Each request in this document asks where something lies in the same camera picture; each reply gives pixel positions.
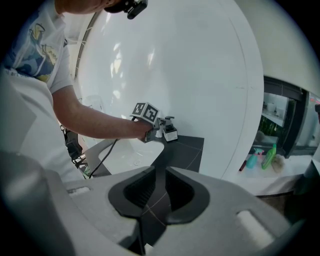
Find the white t-shirt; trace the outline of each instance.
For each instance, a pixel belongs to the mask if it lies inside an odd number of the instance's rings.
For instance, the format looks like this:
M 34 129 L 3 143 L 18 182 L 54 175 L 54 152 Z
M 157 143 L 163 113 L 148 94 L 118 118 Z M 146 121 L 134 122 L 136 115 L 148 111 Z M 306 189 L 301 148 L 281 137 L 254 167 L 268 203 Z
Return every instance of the white t-shirt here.
M 0 149 L 31 157 L 67 182 L 83 176 L 71 161 L 53 110 L 52 94 L 72 85 L 64 28 L 63 15 L 48 0 L 29 17 L 5 56 Z

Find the tile grout line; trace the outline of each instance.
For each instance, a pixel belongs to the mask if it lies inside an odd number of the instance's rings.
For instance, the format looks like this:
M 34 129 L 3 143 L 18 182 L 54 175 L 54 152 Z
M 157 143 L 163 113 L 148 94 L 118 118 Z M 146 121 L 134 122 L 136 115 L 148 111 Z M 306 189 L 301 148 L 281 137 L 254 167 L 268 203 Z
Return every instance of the tile grout line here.
M 149 205 L 146 204 L 146 207 L 148 207 L 149 209 L 151 209 L 151 208 L 154 207 L 157 203 L 159 203 L 159 201 L 160 201 L 162 198 L 164 198 L 164 196 L 165 196 L 166 194 L 167 194 L 167 192 L 165 192 L 164 195 L 161 196 L 160 199 L 159 199 L 158 201 L 156 201 L 152 206 L 149 207 Z
M 191 161 L 191 163 L 186 167 L 186 169 L 188 169 L 190 167 L 190 165 L 196 160 L 197 156 L 199 155 L 199 153 L 202 151 L 202 148 L 201 150 L 199 150 L 199 152 L 196 154 L 196 156 L 194 157 L 194 159 Z
M 148 208 L 148 210 L 150 211 L 150 213 L 153 215 L 153 217 L 155 217 L 164 227 L 166 227 L 166 225 L 160 220 L 158 219 L 158 217 L 154 214 L 154 212 L 149 208 L 149 206 L 146 206 Z
M 174 142 L 174 143 L 181 144 L 181 145 L 186 146 L 186 147 L 188 147 L 188 148 L 195 149 L 195 150 L 200 150 L 200 151 L 201 151 L 201 150 L 202 150 L 202 148 L 203 148 L 203 146 L 202 146 L 201 148 L 197 148 L 197 147 L 189 146 L 189 145 L 187 145 L 187 144 L 184 144 L 184 143 L 181 143 L 181 142 L 178 142 L 178 141 L 175 141 L 175 140 L 173 140 L 173 142 Z

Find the white label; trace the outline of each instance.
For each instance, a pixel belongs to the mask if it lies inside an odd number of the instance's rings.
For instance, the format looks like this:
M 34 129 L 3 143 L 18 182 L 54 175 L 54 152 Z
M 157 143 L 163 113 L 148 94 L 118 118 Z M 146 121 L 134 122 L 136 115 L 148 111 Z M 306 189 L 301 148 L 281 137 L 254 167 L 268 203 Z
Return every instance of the white label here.
M 167 142 L 178 139 L 178 132 L 177 131 L 172 131 L 169 133 L 164 132 L 163 134 L 164 134 L 165 140 Z

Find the black cable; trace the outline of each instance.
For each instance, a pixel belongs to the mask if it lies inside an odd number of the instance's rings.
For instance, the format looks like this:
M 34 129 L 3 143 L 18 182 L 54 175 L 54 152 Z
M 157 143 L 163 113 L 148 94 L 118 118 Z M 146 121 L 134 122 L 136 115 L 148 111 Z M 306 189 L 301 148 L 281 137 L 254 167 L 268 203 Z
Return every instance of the black cable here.
M 115 146 L 115 144 L 116 144 L 116 142 L 117 142 L 118 140 L 119 140 L 119 139 L 117 138 L 117 139 L 113 142 L 113 144 L 112 144 L 112 146 L 111 146 L 108 154 L 105 155 L 105 157 L 101 160 L 101 162 L 100 162 L 100 163 L 96 166 L 96 168 L 94 168 L 94 170 L 90 173 L 89 179 L 91 179 L 91 177 L 92 177 L 92 175 L 95 173 L 95 171 L 100 167 L 100 165 L 104 162 L 104 160 L 106 160 L 106 158 L 110 155 L 112 149 L 114 148 L 114 146 Z

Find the shirt sleeve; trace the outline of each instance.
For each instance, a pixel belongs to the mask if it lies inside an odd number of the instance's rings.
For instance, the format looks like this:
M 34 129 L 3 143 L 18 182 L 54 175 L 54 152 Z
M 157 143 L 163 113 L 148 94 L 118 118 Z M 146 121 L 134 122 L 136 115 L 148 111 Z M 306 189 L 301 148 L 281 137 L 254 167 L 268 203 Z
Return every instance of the shirt sleeve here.
M 49 89 L 51 94 L 64 87 L 73 85 L 69 70 L 69 56 L 68 47 L 65 45 L 62 50 L 62 59 L 60 65 L 57 68 L 52 86 Z

